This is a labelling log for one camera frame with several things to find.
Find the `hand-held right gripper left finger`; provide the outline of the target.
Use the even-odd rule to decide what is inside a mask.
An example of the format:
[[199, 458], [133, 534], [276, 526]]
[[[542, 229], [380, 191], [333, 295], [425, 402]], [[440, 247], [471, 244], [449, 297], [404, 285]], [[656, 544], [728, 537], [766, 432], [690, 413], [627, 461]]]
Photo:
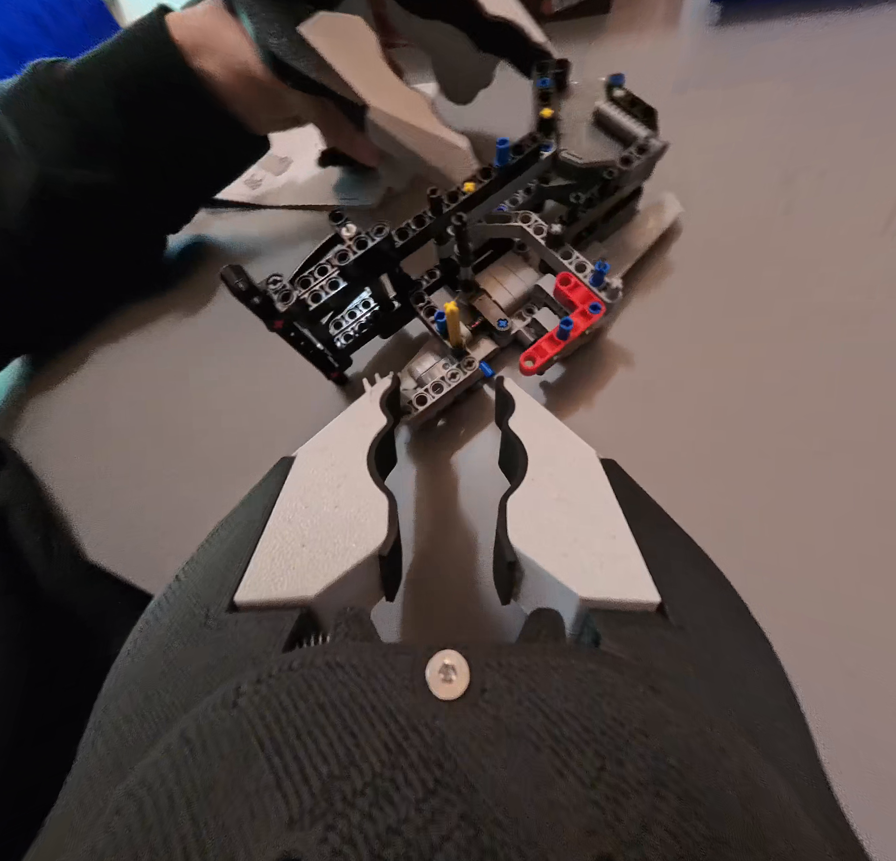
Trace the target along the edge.
[[397, 503], [397, 374], [364, 393], [293, 454], [235, 592], [239, 610], [338, 613], [393, 602], [402, 577]]

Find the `white instruction booklet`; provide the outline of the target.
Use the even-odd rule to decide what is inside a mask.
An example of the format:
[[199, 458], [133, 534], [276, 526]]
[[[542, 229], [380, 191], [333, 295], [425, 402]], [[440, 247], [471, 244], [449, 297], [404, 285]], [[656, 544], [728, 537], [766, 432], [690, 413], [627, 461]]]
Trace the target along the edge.
[[[372, 170], [344, 165], [323, 168], [319, 164], [319, 158], [325, 143], [319, 130], [314, 126], [302, 126], [275, 133], [270, 141], [270, 150], [255, 165], [220, 191], [213, 198], [215, 203], [225, 206], [289, 207], [300, 210], [340, 208], [320, 206], [320, 203], [328, 197], [328, 193], [326, 190], [308, 187], [308, 182], [324, 169], [348, 168], [352, 172], [362, 173], [376, 171], [383, 157], [381, 153], [378, 168]], [[386, 195], [401, 192], [415, 176], [411, 176], [401, 190], [390, 191]]]

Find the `person's black sweater torso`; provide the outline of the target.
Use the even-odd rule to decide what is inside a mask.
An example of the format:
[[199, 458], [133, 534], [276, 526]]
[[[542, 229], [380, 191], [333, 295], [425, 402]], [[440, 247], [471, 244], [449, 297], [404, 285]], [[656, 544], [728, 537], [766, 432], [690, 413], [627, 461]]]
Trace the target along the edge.
[[2, 441], [2, 859], [23, 858], [36, 838], [151, 598], [84, 554], [39, 479]]

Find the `person's left hand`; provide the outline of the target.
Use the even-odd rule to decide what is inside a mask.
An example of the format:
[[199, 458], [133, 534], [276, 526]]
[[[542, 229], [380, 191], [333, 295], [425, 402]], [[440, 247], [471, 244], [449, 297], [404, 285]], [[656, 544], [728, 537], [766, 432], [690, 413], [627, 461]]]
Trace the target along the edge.
[[330, 99], [294, 90], [274, 75], [222, 0], [168, 13], [165, 23], [187, 64], [250, 132], [265, 136], [313, 125], [327, 147], [359, 164], [379, 165], [375, 144]]

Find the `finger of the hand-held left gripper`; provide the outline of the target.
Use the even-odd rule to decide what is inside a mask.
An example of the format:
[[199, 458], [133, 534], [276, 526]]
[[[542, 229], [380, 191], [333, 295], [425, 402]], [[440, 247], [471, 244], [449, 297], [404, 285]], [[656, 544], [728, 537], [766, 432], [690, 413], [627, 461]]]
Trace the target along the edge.
[[446, 126], [429, 97], [391, 69], [363, 18], [317, 13], [297, 26], [297, 35], [317, 55], [312, 77], [361, 105], [365, 133], [383, 155], [376, 171], [322, 170], [308, 182], [327, 191], [320, 206], [375, 207], [417, 174], [442, 188], [476, 176], [481, 166], [469, 140]]
[[394, 1], [423, 21], [457, 29], [478, 52], [509, 64], [525, 79], [554, 60], [550, 41], [520, 0]]

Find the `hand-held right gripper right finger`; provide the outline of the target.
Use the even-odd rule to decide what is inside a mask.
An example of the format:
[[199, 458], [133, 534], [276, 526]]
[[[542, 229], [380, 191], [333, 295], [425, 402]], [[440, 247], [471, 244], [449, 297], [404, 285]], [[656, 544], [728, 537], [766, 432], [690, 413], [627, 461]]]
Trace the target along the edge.
[[592, 611], [657, 613], [661, 596], [599, 454], [514, 381], [499, 376], [494, 389], [501, 605], [554, 610], [569, 637]]

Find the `toy brick vehicle model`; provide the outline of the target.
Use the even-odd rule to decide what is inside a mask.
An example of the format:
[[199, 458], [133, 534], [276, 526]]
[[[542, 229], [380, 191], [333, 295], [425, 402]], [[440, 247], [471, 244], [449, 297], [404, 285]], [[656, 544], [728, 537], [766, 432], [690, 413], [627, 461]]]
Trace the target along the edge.
[[602, 81], [590, 115], [602, 155], [564, 146], [569, 68], [539, 63], [533, 129], [498, 139], [492, 162], [451, 190], [429, 189], [415, 216], [360, 228], [334, 210], [331, 236], [292, 272], [256, 280], [229, 264], [224, 287], [333, 385], [370, 342], [418, 323], [427, 343], [398, 374], [414, 426], [492, 378], [514, 347], [521, 375], [544, 374], [611, 322], [626, 275], [682, 212], [673, 195], [642, 206], [668, 143], [622, 72]]

